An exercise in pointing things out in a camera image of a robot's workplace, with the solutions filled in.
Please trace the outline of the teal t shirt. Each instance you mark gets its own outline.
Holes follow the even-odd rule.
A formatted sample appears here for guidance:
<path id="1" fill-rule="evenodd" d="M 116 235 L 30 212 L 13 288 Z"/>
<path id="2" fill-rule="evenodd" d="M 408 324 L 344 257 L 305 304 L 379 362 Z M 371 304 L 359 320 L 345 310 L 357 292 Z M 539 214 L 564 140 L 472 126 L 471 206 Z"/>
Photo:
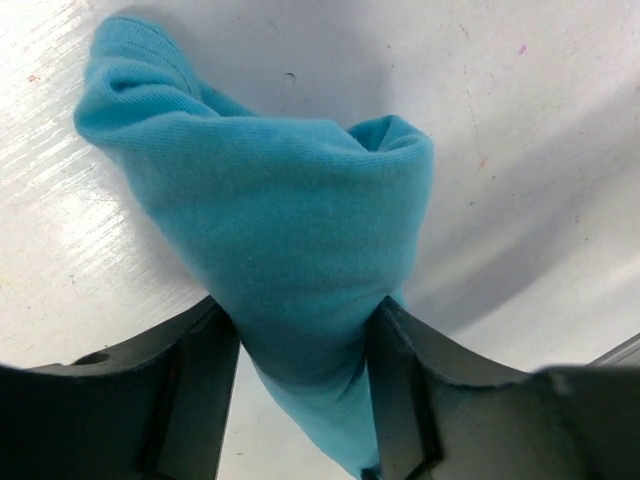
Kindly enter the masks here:
<path id="1" fill-rule="evenodd" d="M 377 471 L 365 325 L 413 268 L 433 144 L 398 116 L 260 116 L 201 81 L 167 32 L 97 28 L 74 113 L 233 321 L 279 406 L 354 477 Z"/>

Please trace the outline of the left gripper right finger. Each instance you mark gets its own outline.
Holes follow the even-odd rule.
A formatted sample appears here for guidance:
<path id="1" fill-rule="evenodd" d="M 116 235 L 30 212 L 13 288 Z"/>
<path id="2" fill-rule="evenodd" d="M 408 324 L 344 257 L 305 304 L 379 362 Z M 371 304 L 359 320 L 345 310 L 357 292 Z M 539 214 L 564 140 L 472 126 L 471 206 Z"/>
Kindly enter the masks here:
<path id="1" fill-rule="evenodd" d="M 382 479 L 639 475 L 639 366 L 525 373 L 392 299 L 369 319 L 366 355 Z"/>

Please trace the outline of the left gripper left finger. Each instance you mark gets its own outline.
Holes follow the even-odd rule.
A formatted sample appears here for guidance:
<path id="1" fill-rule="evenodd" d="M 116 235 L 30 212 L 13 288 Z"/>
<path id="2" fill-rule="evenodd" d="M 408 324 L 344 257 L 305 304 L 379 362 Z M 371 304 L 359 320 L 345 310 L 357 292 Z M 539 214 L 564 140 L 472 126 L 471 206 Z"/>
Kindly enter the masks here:
<path id="1" fill-rule="evenodd" d="M 5 479 L 213 479 L 239 340 L 211 299 L 69 364 L 1 369 Z"/>

